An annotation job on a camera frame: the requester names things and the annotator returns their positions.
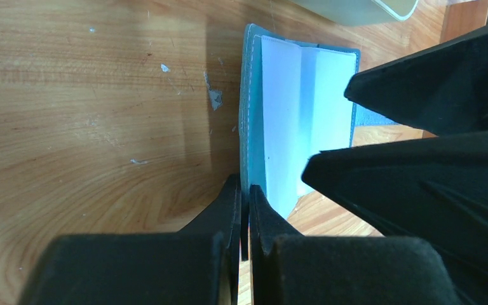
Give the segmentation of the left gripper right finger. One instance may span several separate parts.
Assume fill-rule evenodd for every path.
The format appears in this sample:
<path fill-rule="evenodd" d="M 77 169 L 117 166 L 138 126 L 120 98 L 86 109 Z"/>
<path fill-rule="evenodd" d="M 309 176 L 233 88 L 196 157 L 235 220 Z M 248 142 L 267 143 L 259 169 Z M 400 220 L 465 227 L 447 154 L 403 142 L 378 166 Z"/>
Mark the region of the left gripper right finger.
<path fill-rule="evenodd" d="M 458 304 L 442 259 L 418 238 L 304 236 L 250 188 L 254 304 Z"/>

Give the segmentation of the beige oval tray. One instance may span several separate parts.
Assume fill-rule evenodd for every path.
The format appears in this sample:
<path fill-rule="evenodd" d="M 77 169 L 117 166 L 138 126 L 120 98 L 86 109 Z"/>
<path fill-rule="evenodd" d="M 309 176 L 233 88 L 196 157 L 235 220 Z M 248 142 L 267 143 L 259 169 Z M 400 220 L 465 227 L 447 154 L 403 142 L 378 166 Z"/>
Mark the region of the beige oval tray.
<path fill-rule="evenodd" d="M 317 15 L 343 26 L 403 22 L 415 11 L 418 0 L 293 0 Z"/>

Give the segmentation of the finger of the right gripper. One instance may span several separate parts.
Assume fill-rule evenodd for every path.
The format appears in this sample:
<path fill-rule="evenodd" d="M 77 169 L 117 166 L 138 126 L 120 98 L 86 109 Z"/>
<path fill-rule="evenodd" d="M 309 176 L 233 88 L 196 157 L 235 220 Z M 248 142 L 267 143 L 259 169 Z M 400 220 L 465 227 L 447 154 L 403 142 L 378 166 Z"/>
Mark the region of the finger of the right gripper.
<path fill-rule="evenodd" d="M 302 180 L 385 236 L 426 240 L 463 304 L 488 304 L 488 131 L 323 151 Z"/>

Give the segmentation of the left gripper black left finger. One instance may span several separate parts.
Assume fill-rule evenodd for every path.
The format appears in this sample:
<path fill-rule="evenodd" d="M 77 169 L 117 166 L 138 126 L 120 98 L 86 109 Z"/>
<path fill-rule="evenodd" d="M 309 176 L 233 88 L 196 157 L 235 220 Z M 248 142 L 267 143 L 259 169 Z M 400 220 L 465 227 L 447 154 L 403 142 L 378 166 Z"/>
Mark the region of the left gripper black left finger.
<path fill-rule="evenodd" d="M 172 233 L 68 234 L 38 260 L 20 304 L 236 304 L 241 182 Z"/>

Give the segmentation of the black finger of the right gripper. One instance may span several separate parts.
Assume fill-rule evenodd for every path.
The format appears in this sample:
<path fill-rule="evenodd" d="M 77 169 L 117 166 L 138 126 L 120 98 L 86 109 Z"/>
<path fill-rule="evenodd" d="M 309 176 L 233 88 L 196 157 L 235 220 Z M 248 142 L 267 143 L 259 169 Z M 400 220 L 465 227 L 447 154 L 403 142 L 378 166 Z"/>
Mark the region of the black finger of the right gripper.
<path fill-rule="evenodd" d="M 345 97 L 438 136 L 488 131 L 488 25 L 355 74 Z"/>

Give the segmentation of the blue card holder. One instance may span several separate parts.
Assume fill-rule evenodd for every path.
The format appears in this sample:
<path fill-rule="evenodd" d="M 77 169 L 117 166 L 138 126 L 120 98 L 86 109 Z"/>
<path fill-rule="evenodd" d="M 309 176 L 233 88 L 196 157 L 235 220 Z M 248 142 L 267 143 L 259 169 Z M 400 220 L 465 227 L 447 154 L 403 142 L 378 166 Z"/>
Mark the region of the blue card holder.
<path fill-rule="evenodd" d="M 345 149 L 358 126 L 392 120 L 349 101 L 360 51 L 289 40 L 248 24 L 243 40 L 239 134 L 241 187 L 263 190 L 287 218 L 311 192 L 301 175 L 310 157 Z"/>

